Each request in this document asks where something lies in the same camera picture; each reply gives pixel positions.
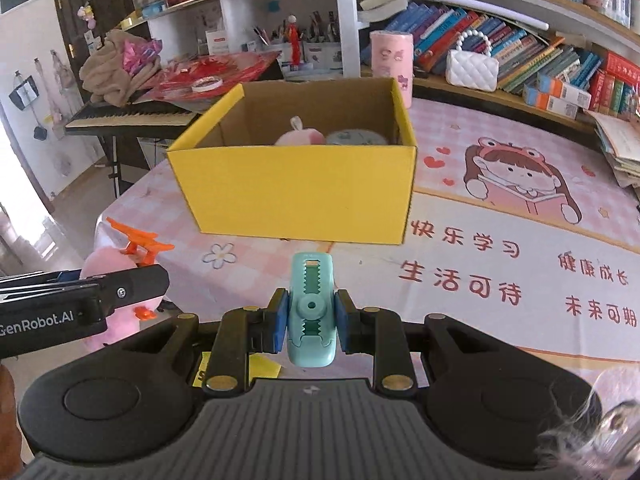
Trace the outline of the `pink cylinder container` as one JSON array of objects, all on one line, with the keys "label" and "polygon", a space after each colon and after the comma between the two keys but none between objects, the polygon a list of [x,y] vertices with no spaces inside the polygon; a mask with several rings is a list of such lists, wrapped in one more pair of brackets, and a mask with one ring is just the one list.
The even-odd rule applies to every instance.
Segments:
[{"label": "pink cylinder container", "polygon": [[376,30],[370,33],[370,40],[373,76],[395,79],[405,108],[410,108],[413,84],[413,36],[408,32]]}]

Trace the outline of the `white quilted pearl handbag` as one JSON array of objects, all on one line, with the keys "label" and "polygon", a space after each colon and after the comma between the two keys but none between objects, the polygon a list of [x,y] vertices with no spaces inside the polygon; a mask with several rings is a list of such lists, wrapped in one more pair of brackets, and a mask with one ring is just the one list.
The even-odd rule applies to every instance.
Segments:
[{"label": "white quilted pearl handbag", "polygon": [[[483,41],[480,53],[465,51],[463,44],[469,38]],[[456,46],[447,54],[445,78],[448,84],[470,90],[495,92],[498,86],[500,63],[492,56],[492,43],[484,34],[474,28],[460,32]]]}]

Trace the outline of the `row of lower books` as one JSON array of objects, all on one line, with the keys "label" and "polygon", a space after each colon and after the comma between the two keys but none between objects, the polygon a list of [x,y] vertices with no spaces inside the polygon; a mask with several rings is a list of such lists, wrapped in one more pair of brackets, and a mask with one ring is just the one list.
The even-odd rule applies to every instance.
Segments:
[{"label": "row of lower books", "polygon": [[382,32],[412,37],[413,68],[420,75],[444,78],[450,52],[470,52],[498,63],[497,88],[521,94],[542,75],[590,91],[603,74],[605,58],[566,39],[544,39],[514,21],[444,4],[410,0]]}]

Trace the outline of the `beige plush blanket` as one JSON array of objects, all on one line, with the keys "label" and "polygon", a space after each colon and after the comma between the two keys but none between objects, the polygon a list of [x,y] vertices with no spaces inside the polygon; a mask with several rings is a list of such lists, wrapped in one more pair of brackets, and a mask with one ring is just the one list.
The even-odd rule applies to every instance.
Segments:
[{"label": "beige plush blanket", "polygon": [[91,104],[125,106],[134,92],[160,70],[160,48],[155,40],[145,40],[121,29],[112,29],[104,45],[81,66],[81,88]]}]

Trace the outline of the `red figurine pen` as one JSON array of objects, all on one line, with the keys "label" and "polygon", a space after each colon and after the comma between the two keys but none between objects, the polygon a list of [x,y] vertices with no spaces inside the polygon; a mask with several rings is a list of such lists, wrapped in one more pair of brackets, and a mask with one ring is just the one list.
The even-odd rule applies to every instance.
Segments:
[{"label": "red figurine pen", "polygon": [[297,18],[293,14],[290,14],[286,19],[286,39],[291,45],[290,65],[294,70],[298,70],[302,64],[302,46],[298,34]]}]

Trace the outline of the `red paper decoration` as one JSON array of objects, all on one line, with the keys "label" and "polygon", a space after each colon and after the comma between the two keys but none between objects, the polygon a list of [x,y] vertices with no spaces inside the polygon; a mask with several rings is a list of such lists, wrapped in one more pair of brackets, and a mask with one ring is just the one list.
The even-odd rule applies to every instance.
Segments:
[{"label": "red paper decoration", "polygon": [[[211,92],[196,93],[194,81],[220,77],[224,83]],[[282,80],[283,72],[276,52],[240,52],[200,56],[190,61],[171,63],[153,76],[141,89],[139,102],[158,101],[195,103],[211,101],[237,84],[254,81]]]}]

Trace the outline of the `orange white carton upper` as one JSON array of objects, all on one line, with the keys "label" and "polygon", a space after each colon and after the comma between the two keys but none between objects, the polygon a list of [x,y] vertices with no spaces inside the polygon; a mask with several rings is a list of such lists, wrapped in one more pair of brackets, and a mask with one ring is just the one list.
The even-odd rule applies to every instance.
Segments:
[{"label": "orange white carton upper", "polygon": [[549,96],[574,104],[579,108],[588,110],[591,104],[591,94],[588,91],[568,84],[558,78],[552,78],[548,75],[537,75],[537,87],[541,92],[547,93]]}]

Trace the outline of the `white bookshelf frame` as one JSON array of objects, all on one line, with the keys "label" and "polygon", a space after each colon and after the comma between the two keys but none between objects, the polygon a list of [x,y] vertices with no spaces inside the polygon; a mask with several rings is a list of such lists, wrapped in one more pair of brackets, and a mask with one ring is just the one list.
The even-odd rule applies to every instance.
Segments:
[{"label": "white bookshelf frame", "polygon": [[[509,13],[532,29],[566,32],[611,50],[631,62],[639,59],[639,36],[589,6],[570,0],[442,0],[464,3],[499,14]],[[336,12],[341,33],[343,73],[360,74],[360,34],[369,22],[358,16],[358,0],[191,0],[156,14],[145,25],[163,41],[163,55],[171,60],[198,50],[198,40],[216,25],[226,32],[228,47],[239,51],[253,40],[254,27],[273,29],[290,14],[306,20],[315,10]]]}]

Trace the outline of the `teal plastic clip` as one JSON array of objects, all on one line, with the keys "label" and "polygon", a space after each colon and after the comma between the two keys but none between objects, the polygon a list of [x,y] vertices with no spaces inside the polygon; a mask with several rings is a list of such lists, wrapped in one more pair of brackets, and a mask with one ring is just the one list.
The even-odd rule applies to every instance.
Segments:
[{"label": "teal plastic clip", "polygon": [[298,367],[329,366],[337,343],[332,257],[325,252],[295,254],[288,292],[288,358]]}]

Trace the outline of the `black piano keyboard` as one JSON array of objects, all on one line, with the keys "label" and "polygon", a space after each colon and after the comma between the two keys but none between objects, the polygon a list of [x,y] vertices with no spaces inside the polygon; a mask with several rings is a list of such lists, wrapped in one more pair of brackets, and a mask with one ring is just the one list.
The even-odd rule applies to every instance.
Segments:
[{"label": "black piano keyboard", "polygon": [[65,125],[70,136],[124,136],[175,139],[198,119],[174,104],[146,101],[124,107],[88,103]]}]

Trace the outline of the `yellow cardboard box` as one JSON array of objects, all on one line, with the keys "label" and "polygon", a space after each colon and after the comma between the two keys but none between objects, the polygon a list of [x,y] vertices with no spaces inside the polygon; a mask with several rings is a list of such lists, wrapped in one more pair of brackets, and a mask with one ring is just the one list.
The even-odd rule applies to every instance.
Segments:
[{"label": "yellow cardboard box", "polygon": [[[367,129],[387,145],[328,145]],[[418,146],[392,78],[237,84],[171,144],[208,234],[399,245]]]}]

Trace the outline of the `orange white carton lower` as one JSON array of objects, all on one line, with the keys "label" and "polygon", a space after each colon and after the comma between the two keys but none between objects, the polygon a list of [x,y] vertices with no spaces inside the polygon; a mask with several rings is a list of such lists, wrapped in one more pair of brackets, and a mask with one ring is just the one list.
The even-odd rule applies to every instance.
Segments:
[{"label": "orange white carton lower", "polygon": [[550,94],[541,92],[528,84],[523,87],[522,96],[527,105],[536,107],[538,110],[545,110],[551,114],[568,119],[575,119],[577,116],[577,105],[564,101],[556,96],[550,96]]}]

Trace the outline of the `pink cartoon table mat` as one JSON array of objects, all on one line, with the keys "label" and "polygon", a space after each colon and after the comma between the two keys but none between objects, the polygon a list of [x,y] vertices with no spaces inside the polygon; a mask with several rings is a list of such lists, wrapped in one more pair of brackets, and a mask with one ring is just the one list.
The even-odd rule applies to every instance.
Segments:
[{"label": "pink cartoon table mat", "polygon": [[[335,283],[360,307],[407,321],[442,312],[564,366],[608,405],[639,394],[639,204],[604,157],[537,128],[475,110],[416,101],[419,143],[407,234],[399,246],[207,235],[168,164],[111,204],[98,246],[120,246],[113,221],[154,232],[168,296],[206,320],[265,304],[290,280],[296,252],[326,252]],[[531,148],[560,170],[582,214],[544,219],[495,202],[463,179],[480,141]]]}]

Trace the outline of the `orange white carton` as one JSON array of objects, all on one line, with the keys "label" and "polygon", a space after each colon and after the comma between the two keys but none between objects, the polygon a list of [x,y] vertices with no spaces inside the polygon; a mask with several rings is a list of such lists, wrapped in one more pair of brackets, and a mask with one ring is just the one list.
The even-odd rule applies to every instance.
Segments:
[{"label": "orange white carton", "polygon": [[568,119],[575,119],[577,116],[577,105],[564,101],[556,96],[550,96],[550,94],[541,92],[528,84],[523,87],[522,96],[527,105],[536,107],[538,110],[545,110],[551,114]]},{"label": "orange white carton", "polygon": [[549,96],[574,104],[579,108],[588,110],[591,104],[591,94],[588,91],[568,84],[558,78],[552,78],[548,75],[537,75],[537,87],[541,92],[547,93]]}]

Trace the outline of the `pink plush pig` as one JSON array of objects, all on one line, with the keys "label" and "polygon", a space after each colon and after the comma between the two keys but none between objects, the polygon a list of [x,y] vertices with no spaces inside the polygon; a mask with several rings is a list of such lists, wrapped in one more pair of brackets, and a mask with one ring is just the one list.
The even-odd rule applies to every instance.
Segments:
[{"label": "pink plush pig", "polygon": [[136,334],[142,321],[156,317],[156,310],[168,289],[167,281],[160,276],[160,284],[154,283],[154,266],[161,252],[175,249],[174,244],[160,242],[158,234],[127,226],[111,217],[106,222],[127,239],[124,247],[104,246],[96,248],[84,262],[80,278],[103,278],[108,291],[105,307],[104,332],[84,339],[89,352],[119,342]]}]

